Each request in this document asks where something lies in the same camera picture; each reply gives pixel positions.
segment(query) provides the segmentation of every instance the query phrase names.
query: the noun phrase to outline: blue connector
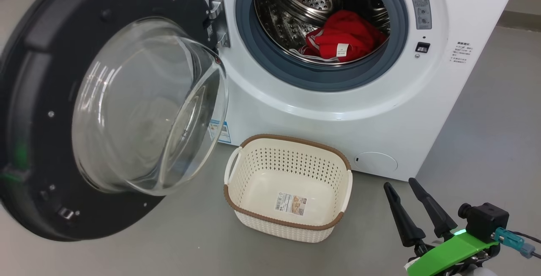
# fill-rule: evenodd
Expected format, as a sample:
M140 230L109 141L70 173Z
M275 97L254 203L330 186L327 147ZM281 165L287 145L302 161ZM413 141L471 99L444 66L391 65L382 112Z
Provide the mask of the blue connector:
M533 255L532 253L536 250L536 247L529 243L525 243L522 237L519 237L504 228L497 228L494 234L492 234L492 239L498 241L499 243L516 249L520 254L528 259Z

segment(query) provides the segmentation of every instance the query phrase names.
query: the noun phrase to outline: washing machine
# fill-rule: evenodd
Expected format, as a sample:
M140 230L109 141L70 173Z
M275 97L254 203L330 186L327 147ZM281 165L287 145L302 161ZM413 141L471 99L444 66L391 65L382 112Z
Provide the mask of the washing machine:
M417 174L508 0L0 0L0 197L47 239L101 238L257 134ZM337 10L386 40L299 53Z

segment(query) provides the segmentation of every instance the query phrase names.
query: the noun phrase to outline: product label sticker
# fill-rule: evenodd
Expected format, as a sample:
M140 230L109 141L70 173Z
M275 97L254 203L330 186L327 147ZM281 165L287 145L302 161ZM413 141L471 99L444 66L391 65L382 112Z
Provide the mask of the product label sticker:
M286 193L278 193L274 209L280 212L304 216L306 198Z
M218 125L220 125L219 120L210 120L210 125L208 127L210 129L210 135L213 138L216 135L216 132L218 131ZM230 128L227 126L227 122L225 121L224 121L224 125L222 126L222 131L220 132L220 138L218 139L218 142L231 144Z
M336 45L336 57L344 57L347 55L347 47L349 44Z
M449 58L449 62L465 64L473 53L473 47L465 41L457 41Z

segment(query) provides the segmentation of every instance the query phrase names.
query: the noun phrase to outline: screw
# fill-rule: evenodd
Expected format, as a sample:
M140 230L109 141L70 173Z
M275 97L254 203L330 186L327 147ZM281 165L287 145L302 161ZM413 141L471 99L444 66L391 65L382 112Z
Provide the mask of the screw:
M106 9L106 10L103 10L101 11L100 13L100 19L103 21L103 22L110 22L110 20L112 19L112 11L110 8Z

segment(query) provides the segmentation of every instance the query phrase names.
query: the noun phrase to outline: warning label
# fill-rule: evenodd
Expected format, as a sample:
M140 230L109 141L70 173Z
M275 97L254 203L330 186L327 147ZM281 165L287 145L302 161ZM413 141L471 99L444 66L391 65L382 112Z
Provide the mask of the warning label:
M210 125L208 126L210 129L210 135L214 138L216 133L218 132L218 126L220 125L219 120L210 120ZM218 139L218 142L231 144L231 137L230 137L230 128L227 126L227 122L224 121L224 125L222 126L222 130L220 131L220 138Z
M412 0L415 9L415 22L418 30L432 29L432 13L430 0Z

